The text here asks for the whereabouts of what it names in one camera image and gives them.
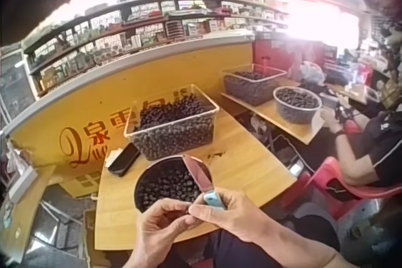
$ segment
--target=clear plastic bin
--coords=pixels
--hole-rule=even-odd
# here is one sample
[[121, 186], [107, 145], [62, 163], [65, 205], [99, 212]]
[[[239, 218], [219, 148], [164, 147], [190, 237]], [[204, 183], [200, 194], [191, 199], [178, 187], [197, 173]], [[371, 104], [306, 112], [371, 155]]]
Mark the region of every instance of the clear plastic bin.
[[[296, 90], [297, 92], [300, 92], [303, 94], [309, 94], [309, 95], [313, 96], [318, 101], [317, 108], [313, 108], [313, 109], [300, 108], [300, 107], [296, 107], [296, 106], [287, 104], [286, 102], [280, 100], [276, 96], [276, 94], [280, 90], [285, 89], [285, 88]], [[315, 94], [307, 89], [300, 88], [300, 87], [291, 87], [291, 86], [278, 87], [274, 91], [274, 98], [275, 98], [275, 102], [276, 102], [277, 113], [279, 113], [279, 115], [284, 120], [291, 122], [293, 124], [310, 124], [314, 118], [314, 115], [322, 107], [321, 98], [317, 94]]]
[[[236, 72], [254, 72], [264, 75], [261, 80], [236, 75]], [[248, 64], [224, 70], [224, 85], [227, 94], [241, 99], [253, 106], [259, 106], [273, 99], [273, 91], [279, 86], [276, 80], [286, 75], [286, 72], [263, 65]]]
[[[205, 112], [177, 121], [138, 130], [141, 110], [154, 105], [173, 103], [186, 95], [195, 94]], [[149, 161], [157, 160], [213, 141], [218, 105], [194, 84], [150, 95], [135, 101], [126, 122], [124, 136], [145, 155]]]

